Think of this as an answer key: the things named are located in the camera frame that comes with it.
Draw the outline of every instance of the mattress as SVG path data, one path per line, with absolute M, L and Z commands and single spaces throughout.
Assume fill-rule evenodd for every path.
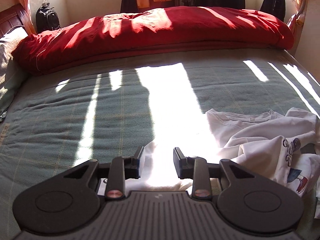
M 0 125 L 0 239 L 19 232 L 15 197 L 70 167 L 91 158 L 110 162 L 154 139 L 175 138 L 211 108 L 320 113 L 319 90 L 287 52 L 275 49 L 128 57 L 31 77 Z M 298 232 L 317 239 L 315 192 L 304 201 Z

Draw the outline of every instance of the wooden headboard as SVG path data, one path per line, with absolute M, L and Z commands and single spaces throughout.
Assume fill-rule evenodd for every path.
M 16 4 L 0 12 L 0 37 L 17 25 L 23 25 L 27 34 L 36 34 L 36 31 L 21 4 Z

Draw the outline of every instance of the fabric label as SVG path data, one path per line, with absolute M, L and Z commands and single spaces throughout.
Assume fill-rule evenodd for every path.
M 8 129 L 9 129 L 9 126 L 10 126 L 9 123 L 6 123 L 6 124 L 4 125 L 4 128 L 3 128 L 3 130 L 2 130 L 2 133 L 1 133 L 1 135 L 0 135 L 0 146 L 2 145 L 2 142 L 3 142 L 4 138 L 5 138 L 5 135 L 7 134 L 7 131 L 8 131 Z

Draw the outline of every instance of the black backpack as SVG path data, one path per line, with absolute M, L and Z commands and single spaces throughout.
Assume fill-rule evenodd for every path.
M 60 29 L 59 18 L 55 10 L 41 6 L 36 13 L 38 33 Z

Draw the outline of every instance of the red comforter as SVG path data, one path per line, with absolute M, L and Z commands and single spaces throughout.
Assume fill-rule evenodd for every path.
M 292 45 L 290 29 L 272 15 L 180 6 L 94 17 L 32 34 L 12 54 L 23 69 L 42 75 L 118 57 L 200 49 L 290 49 Z

